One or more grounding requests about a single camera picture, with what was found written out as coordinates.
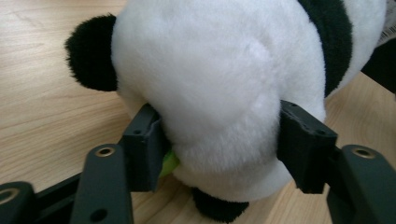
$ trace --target black patch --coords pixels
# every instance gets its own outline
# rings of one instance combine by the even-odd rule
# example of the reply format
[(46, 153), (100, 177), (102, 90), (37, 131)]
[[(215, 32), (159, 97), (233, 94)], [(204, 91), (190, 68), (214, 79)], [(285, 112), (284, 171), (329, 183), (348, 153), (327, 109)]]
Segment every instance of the black patch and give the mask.
[(377, 48), (361, 71), (381, 86), (396, 93), (396, 39)]
[(317, 26), (326, 68), (325, 95), (336, 89), (352, 56), (352, 24), (341, 0), (298, 0)]
[(117, 90), (116, 71), (111, 62), (111, 36), (115, 22), (113, 15), (84, 21), (65, 42), (73, 77), (86, 88)]
[(195, 206), (204, 216), (218, 222), (233, 222), (248, 208), (248, 203), (226, 202), (214, 198), (199, 189), (192, 189), (192, 197), (195, 201)]

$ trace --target white fur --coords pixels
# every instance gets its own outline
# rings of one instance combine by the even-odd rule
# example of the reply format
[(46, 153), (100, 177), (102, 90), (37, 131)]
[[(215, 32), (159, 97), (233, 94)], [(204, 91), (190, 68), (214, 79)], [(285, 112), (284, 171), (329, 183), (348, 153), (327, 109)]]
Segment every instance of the white fur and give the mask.
[[(370, 30), (382, 4), (346, 5), (356, 18), (354, 53), (363, 54), (354, 55), (351, 74), (379, 37)], [(296, 0), (129, 1), (112, 51), (131, 115), (145, 102), (162, 115), (181, 161), (175, 176), (223, 200), (257, 200), (290, 180), (276, 159), (281, 99), (325, 118), (322, 48)]]

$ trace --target screw hole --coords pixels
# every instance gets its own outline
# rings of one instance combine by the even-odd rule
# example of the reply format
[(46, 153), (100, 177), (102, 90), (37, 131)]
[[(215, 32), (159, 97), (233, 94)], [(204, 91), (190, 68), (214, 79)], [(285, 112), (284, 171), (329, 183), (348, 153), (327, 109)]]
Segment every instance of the screw hole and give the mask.
[(114, 147), (102, 147), (95, 152), (95, 155), (98, 157), (108, 157), (111, 156), (116, 149)]
[(318, 133), (318, 134), (326, 134), (326, 131), (324, 131), (324, 130), (317, 130), (317, 133)]
[(0, 191), (0, 204), (12, 201), (20, 193), (19, 189), (3, 189)]
[(103, 221), (107, 217), (106, 209), (98, 209), (91, 214), (92, 222), (100, 222)]
[(354, 148), (353, 153), (357, 156), (360, 156), (364, 159), (373, 159), (375, 158), (375, 154), (373, 154), (371, 151), (368, 151), (364, 148)]

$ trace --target wooden table surface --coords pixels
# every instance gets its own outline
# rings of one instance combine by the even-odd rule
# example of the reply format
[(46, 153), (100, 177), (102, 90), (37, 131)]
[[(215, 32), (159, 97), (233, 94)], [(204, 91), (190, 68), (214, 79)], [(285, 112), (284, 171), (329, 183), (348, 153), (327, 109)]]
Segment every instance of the wooden table surface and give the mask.
[[(36, 191), (79, 173), (93, 147), (116, 143), (130, 121), (116, 93), (80, 87), (65, 62), (64, 41), (91, 17), (117, 15), (124, 0), (0, 1), (0, 184), (31, 182)], [(377, 149), (396, 167), (395, 96), (365, 75), (327, 99), (338, 146)], [(134, 193), (135, 223), (214, 223), (194, 208), (172, 176), (155, 193)], [(289, 183), (252, 203), (235, 223), (331, 223), (325, 195)]]

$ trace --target black plastic bracket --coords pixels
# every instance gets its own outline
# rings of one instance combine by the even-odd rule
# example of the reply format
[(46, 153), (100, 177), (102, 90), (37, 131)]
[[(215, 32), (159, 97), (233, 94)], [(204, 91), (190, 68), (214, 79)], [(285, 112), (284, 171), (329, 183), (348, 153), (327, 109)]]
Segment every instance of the black plastic bracket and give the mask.
[(71, 223), (133, 223), (125, 153), (119, 145), (90, 151), (79, 180)]

